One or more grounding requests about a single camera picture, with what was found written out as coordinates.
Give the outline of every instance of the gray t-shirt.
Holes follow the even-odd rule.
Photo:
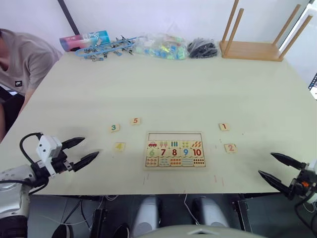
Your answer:
[[[15,33],[1,29],[2,38],[9,48],[9,68],[0,68],[0,83],[25,95],[28,89],[36,89],[61,53],[46,41],[27,33]]]

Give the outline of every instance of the person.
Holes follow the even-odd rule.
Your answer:
[[[61,53],[46,41],[27,33],[0,29],[0,84],[17,92],[11,96],[1,87],[0,143],[29,102]]]

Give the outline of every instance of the floor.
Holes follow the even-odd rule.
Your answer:
[[[240,229],[237,213],[232,208],[232,200],[235,195],[230,194],[190,194],[187,204],[191,207],[192,201],[200,196],[214,199],[221,207],[230,227]],[[138,207],[147,195],[123,195],[114,201],[83,200],[83,212],[89,226],[92,224],[94,209],[101,207],[108,210],[107,219],[104,223],[102,237],[110,238],[116,227],[126,222],[130,227],[133,225]],[[184,194],[158,195],[162,201],[161,226],[180,224],[193,224],[183,201]],[[31,196],[30,217],[28,222],[28,236],[51,238],[58,223],[61,223],[78,203],[77,198],[66,198],[60,196]],[[253,233],[268,238],[313,238],[313,235],[301,224],[296,217],[293,206],[294,201],[287,201],[281,194],[250,198],[246,200],[249,206],[249,219]],[[310,214],[304,209],[302,214],[308,219]],[[80,213],[80,207],[68,219],[67,223],[73,226],[75,238],[88,238],[90,231]]]

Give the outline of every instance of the red number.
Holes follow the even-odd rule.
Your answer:
[[[194,155],[200,156],[202,154],[202,151],[200,149],[198,150],[193,149],[193,151],[194,151]]]

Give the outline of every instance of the beige table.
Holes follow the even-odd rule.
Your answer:
[[[60,140],[85,136],[66,151],[71,161],[100,150],[77,173],[52,179],[42,194],[274,192],[263,170],[289,184],[298,171],[276,161],[317,157],[317,110],[305,83],[286,62],[110,56],[91,62],[65,54],[44,79],[0,145],[1,169],[26,164],[20,139],[35,131]],[[131,126],[141,117],[139,126]],[[231,130],[222,132],[218,123]],[[112,123],[121,131],[109,133]],[[147,131],[202,131],[206,170],[144,171]],[[26,142],[34,160],[36,139]],[[126,142],[114,152],[115,142]],[[227,154],[224,144],[237,145]]]

